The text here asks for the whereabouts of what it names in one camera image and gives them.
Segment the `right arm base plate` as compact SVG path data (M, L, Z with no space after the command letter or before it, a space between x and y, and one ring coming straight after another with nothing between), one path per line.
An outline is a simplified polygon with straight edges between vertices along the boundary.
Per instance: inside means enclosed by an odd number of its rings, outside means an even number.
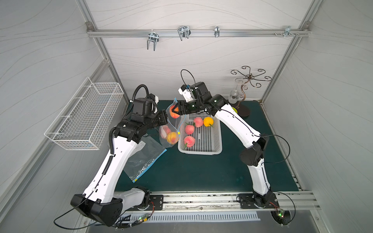
M269 191L264 196L253 193L238 194L236 201L240 204L241 209L276 209L279 203L276 195Z

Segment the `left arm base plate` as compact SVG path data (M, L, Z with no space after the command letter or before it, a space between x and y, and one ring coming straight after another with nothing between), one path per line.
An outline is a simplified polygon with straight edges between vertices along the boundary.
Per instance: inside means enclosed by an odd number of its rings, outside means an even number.
M128 209L128 211L152 211L153 209L155 209L155 211L160 211L163 209L163 201L163 195L151 194L145 198L142 204L134 206Z

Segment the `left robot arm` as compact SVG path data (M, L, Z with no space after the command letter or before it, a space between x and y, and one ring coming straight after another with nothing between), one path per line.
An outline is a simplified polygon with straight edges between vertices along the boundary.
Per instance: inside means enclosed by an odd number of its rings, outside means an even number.
M134 99L132 111L110 130L110 150L103 164L83 194L75 194L71 200L71 206L80 214L112 226L123 211L148 207L150 192L145 188L132 188L122 198L116 198L114 192L128 159L141 150L143 136L149 129L167 124L167 113L157 103L154 94Z

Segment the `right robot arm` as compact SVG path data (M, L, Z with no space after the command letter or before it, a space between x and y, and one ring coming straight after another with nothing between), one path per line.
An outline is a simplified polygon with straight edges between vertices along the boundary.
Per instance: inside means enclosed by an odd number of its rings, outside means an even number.
M173 113L182 116L207 112L224 123L242 142L245 150L240 153L240 159L250 172L253 199L264 205L272 193L264 165L263 152L267 147L265 137L245 122L222 95L212 96L205 83L184 84L178 92L184 100L177 102L172 108Z

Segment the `orange yellow peach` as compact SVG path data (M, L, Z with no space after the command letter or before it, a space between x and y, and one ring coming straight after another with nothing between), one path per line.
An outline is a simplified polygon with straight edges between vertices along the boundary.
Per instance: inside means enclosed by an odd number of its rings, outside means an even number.
M166 136L166 141L171 144L175 145L179 140L179 134L177 132L170 132Z

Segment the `orange red peach front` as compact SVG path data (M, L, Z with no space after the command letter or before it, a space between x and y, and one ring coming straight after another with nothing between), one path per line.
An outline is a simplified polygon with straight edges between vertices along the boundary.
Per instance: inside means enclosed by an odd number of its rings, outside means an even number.
M169 107L169 114L170 114L170 117L171 117L171 118L173 118L173 119L177 119L177 118L180 117L180 115L177 114L177 113L175 113L175 112L173 112L173 108L174 108L174 107L175 107L175 105L171 105L171 106Z

